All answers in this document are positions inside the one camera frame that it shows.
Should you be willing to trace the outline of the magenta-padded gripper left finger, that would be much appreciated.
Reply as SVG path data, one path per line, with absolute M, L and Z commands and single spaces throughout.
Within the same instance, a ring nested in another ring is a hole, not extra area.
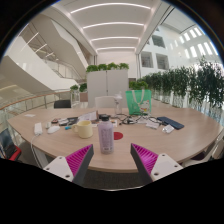
M 93 155 L 93 145 L 90 144 L 66 157 L 56 157 L 44 170 L 81 186 Z

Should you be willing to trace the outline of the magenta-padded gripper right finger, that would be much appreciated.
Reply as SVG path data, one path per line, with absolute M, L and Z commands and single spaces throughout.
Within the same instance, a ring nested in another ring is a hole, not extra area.
M 130 153 L 144 185 L 182 169 L 182 166 L 166 153 L 156 154 L 134 143 L 131 144 Z

